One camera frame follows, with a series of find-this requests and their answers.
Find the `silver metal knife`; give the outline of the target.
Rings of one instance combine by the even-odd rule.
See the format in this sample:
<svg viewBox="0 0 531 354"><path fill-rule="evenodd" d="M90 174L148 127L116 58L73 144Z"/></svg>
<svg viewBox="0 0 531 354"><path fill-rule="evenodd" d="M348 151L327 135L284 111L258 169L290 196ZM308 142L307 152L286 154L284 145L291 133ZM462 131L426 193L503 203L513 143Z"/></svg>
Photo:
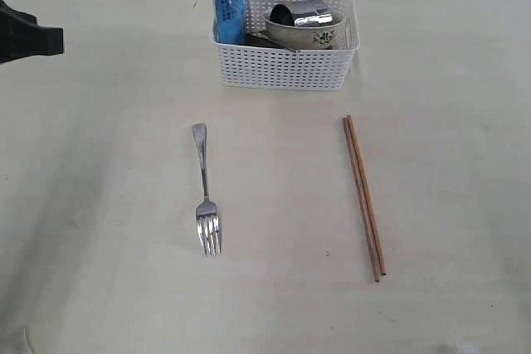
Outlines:
<svg viewBox="0 0 531 354"><path fill-rule="evenodd" d="M262 31L262 32L251 32L251 33L247 33L247 34L253 34L253 35L257 35L257 36L264 36L264 37L267 37L269 38L270 40L274 41L275 43L278 43L279 45L282 45L284 46L284 50L287 50L287 51L290 51L292 53L298 53L299 50L294 48L293 46L289 46L288 44L284 43L283 41L280 41L280 40L277 40L275 38L272 38L272 37L269 37L265 31Z"/></svg>

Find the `wooden chopstick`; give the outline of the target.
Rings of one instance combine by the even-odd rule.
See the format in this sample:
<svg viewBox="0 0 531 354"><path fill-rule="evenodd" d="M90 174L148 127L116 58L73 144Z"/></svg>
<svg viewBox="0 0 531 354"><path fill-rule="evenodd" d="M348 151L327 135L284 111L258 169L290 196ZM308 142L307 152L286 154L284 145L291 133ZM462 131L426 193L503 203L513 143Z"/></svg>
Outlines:
<svg viewBox="0 0 531 354"><path fill-rule="evenodd" d="M370 259L371 267L373 271L373 279L375 282L379 282L381 274L378 268L379 263L377 260L377 252L376 252L376 249L373 243L373 233L372 233L372 229L370 226L368 209L367 209L367 201L366 201L365 192L363 189L361 173L359 170L358 158L357 158L356 150L354 148L353 135L351 133L347 118L343 118L343 129L346 135L349 159L352 165L354 181L355 181L356 188L357 188L358 202L359 202L361 215L363 218L363 226L364 226L366 241L368 245L369 259Z"/></svg>
<svg viewBox="0 0 531 354"><path fill-rule="evenodd" d="M346 118L348 119L348 124L349 124L350 130L351 130L351 133L353 135L354 148L356 150L356 154L357 154L357 158L358 158L359 170L360 170L360 173L361 173L363 189L364 189L364 192L365 192L365 198L366 198L366 201L367 201L368 216L369 216L370 226L371 226L372 233L373 233L373 243L374 243L374 247L375 247L376 252L377 252L377 260L378 260L378 263L379 263L379 267L378 268L379 268L380 274L382 276L382 275L386 275L387 271L386 271L386 268L385 268L384 257L383 257L381 241L380 241L380 237L379 237L379 233L378 233L378 228L377 228L377 225L376 225L376 218L375 218L375 214L374 214L374 210L373 210L373 202L372 202L372 197L371 197L371 193L370 193L370 190L369 190L368 179L367 179L365 167L364 167L364 164L363 164L362 152L361 152L361 148L359 147L358 137L357 137L354 125L353 125L353 118L352 118L351 115L348 115Z"/></svg>

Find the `floral ceramic bowl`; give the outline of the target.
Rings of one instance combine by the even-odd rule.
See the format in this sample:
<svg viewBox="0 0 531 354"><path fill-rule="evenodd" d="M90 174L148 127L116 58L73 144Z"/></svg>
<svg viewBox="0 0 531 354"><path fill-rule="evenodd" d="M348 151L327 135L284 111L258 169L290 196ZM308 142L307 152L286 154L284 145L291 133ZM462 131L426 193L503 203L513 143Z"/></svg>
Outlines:
<svg viewBox="0 0 531 354"><path fill-rule="evenodd" d="M266 35L297 50L339 49L345 41L346 18L332 11L333 20L321 27L291 27L270 20L270 10L263 13Z"/></svg>

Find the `white perforated plastic basket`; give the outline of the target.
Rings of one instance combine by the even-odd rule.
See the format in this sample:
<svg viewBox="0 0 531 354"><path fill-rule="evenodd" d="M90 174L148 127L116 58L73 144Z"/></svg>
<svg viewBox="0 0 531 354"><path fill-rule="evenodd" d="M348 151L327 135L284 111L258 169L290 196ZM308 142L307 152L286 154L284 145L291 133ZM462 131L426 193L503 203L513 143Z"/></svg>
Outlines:
<svg viewBox="0 0 531 354"><path fill-rule="evenodd" d="M271 90L341 89L359 48L356 7L354 0L324 2L344 17L331 49L290 51L223 44L218 41L217 24L213 23L211 40L217 48L223 84Z"/></svg>

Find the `dark flat plate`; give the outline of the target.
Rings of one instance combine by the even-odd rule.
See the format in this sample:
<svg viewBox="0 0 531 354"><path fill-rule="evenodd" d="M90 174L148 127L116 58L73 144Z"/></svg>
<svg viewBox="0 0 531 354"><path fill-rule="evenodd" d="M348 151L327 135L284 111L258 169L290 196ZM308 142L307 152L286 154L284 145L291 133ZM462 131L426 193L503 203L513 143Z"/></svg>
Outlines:
<svg viewBox="0 0 531 354"><path fill-rule="evenodd" d="M263 48L275 48L275 49L285 48L284 46L279 45L278 43L275 43L274 41L270 40L267 37L257 36L253 34L246 34L245 45L254 46L254 47L263 47Z"/></svg>

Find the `silver metal fork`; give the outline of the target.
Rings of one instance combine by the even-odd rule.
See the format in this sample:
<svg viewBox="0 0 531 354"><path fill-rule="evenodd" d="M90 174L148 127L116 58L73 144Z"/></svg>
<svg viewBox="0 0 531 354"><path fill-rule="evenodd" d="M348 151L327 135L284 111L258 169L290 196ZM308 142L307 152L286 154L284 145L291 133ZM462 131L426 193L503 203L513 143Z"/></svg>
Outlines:
<svg viewBox="0 0 531 354"><path fill-rule="evenodd" d="M203 200L195 211L197 234L206 257L215 257L222 252L222 225L217 205L210 200L207 182L207 126L204 123L192 126L202 176Z"/></svg>

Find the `blue snack packet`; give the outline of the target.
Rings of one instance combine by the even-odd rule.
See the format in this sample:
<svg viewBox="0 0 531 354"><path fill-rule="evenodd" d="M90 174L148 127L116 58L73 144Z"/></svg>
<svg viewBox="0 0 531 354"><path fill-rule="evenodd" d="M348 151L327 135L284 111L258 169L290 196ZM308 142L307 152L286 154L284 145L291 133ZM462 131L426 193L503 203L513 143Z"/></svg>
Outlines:
<svg viewBox="0 0 531 354"><path fill-rule="evenodd" d="M246 0L213 0L217 41L241 46L246 40Z"/></svg>

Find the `shiny steel cup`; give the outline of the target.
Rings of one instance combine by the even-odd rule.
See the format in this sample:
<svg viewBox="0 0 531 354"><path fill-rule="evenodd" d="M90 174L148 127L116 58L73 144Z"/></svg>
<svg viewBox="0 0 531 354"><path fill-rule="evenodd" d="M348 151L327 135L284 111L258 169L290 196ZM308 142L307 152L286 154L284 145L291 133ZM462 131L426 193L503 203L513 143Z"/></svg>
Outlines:
<svg viewBox="0 0 531 354"><path fill-rule="evenodd" d="M333 15L321 0L285 1L272 8L269 20L288 27L320 27L331 24Z"/></svg>

